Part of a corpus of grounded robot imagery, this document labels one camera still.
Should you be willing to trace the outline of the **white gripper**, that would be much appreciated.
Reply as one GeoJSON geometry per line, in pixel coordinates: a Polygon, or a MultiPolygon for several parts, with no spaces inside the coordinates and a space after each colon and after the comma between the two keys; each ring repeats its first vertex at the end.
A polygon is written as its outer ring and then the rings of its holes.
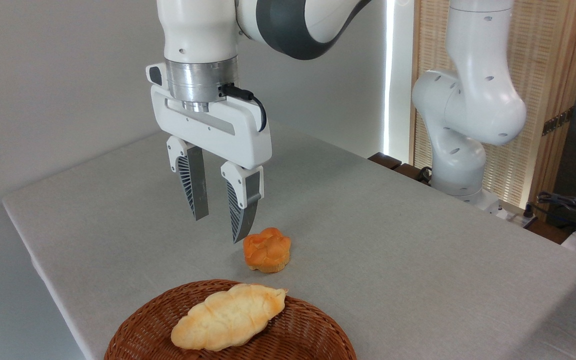
{"type": "Polygon", "coordinates": [[[265,196],[261,165],[273,154],[263,110],[242,93],[223,91],[238,81],[236,63],[157,63],[147,66],[146,77],[155,119],[173,135],[166,142],[170,169],[178,173],[196,221],[210,212],[203,150],[227,160],[221,174],[238,243],[249,235],[265,196]]]}

